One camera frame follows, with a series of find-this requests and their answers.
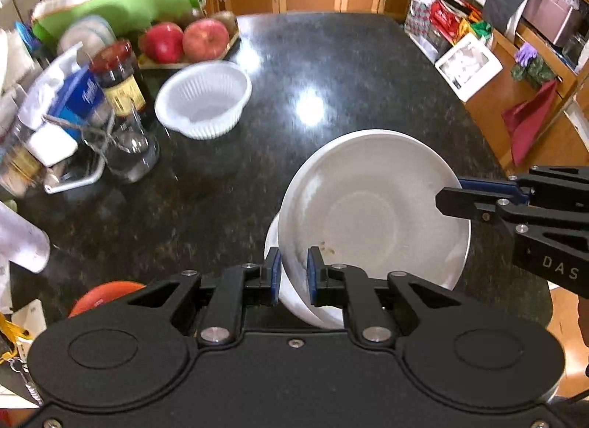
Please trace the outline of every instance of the red bag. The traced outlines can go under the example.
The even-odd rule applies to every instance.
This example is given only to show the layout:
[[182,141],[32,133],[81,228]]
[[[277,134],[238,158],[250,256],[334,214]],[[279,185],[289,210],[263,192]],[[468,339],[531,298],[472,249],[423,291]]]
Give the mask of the red bag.
[[511,137],[511,157],[516,166],[519,166],[528,155],[540,126],[552,106],[557,85],[556,80],[549,81],[540,88],[534,99],[505,109],[501,113]]
[[436,0],[432,4],[429,10],[429,20],[449,43],[456,39],[460,20],[452,11],[447,10],[440,0]]

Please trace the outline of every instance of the red apple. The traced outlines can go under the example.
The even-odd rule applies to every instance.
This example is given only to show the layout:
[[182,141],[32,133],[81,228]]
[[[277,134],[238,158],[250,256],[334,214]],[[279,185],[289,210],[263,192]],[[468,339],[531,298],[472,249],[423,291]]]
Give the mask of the red apple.
[[177,63],[182,57],[182,28],[174,23],[160,23],[150,27],[139,38],[141,51],[160,64]]
[[229,42],[229,32],[223,23],[206,18],[186,28],[182,45],[192,63],[219,58]]

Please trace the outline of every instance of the kitchen counter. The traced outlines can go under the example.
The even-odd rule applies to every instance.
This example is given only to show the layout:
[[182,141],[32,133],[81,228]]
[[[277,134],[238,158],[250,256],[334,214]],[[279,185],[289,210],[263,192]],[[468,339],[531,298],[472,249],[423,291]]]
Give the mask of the kitchen counter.
[[[90,187],[29,194],[20,213],[47,232],[52,253],[38,275],[13,266],[15,307],[40,298],[51,323],[107,281],[148,284],[184,269],[212,277],[261,261],[266,231],[296,171],[321,146],[355,130],[397,130],[426,143],[459,176],[503,177],[463,104],[392,19],[315,13],[239,23],[242,39],[229,59],[250,74],[253,92],[238,125],[212,141],[157,126],[160,161],[135,185],[106,173]],[[154,93],[169,76],[149,74]],[[509,256],[508,238],[473,223],[456,290],[546,324],[546,281],[510,266]],[[285,309],[260,309],[255,317],[296,324]]]

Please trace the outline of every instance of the white colander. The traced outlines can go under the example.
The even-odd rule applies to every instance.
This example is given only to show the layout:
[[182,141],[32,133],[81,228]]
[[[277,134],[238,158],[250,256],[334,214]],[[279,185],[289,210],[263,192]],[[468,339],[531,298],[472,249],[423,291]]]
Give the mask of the white colander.
[[251,80],[228,61],[192,64],[172,76],[155,100],[160,122],[192,139],[233,129],[251,96]]

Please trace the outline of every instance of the bottle label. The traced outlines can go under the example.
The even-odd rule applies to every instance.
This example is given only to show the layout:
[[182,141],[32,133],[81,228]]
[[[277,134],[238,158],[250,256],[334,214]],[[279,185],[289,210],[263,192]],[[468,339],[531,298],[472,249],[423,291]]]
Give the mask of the bottle label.
[[23,146],[19,146],[14,150],[11,165],[30,181],[37,175],[42,166]]
[[102,91],[117,116],[125,117],[131,114],[131,101],[135,104],[137,112],[145,107],[145,98],[143,98],[134,76],[129,76],[122,83],[112,88],[102,89]]

